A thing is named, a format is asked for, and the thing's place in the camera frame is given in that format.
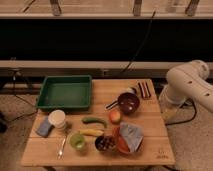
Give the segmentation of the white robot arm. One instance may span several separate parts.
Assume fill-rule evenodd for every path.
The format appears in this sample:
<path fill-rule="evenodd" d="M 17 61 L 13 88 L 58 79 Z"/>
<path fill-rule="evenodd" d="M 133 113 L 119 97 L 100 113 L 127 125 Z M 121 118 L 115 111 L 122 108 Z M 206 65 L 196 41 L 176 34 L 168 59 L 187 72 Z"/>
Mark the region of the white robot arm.
<path fill-rule="evenodd" d="M 188 98 L 213 113 L 213 85 L 206 81 L 209 74 L 208 65 L 201 60 L 175 66 L 166 73 L 167 84 L 158 98 L 165 121 L 172 118 Z"/>

